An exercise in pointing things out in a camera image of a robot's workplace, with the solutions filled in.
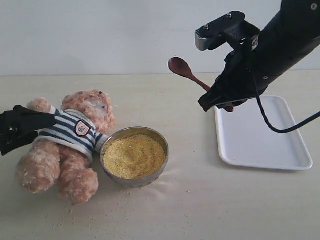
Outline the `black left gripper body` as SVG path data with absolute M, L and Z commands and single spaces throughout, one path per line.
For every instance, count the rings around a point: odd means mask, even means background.
M 14 110 L 4 111 L 0 115 L 0 149 L 15 150 L 18 148 L 19 112 Z

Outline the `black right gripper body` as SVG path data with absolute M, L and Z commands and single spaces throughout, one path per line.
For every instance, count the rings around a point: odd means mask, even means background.
M 295 65 L 294 41 L 292 35 L 268 26 L 225 58 L 222 74 L 255 98 Z

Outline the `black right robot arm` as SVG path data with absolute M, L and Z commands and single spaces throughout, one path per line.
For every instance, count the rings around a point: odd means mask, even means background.
M 195 31 L 200 51 L 228 43 L 223 72 L 199 104 L 239 106 L 263 94 L 268 86 L 309 55 L 320 44 L 320 3 L 317 0 L 284 0 L 280 11 L 259 29 L 244 13 L 231 11 Z

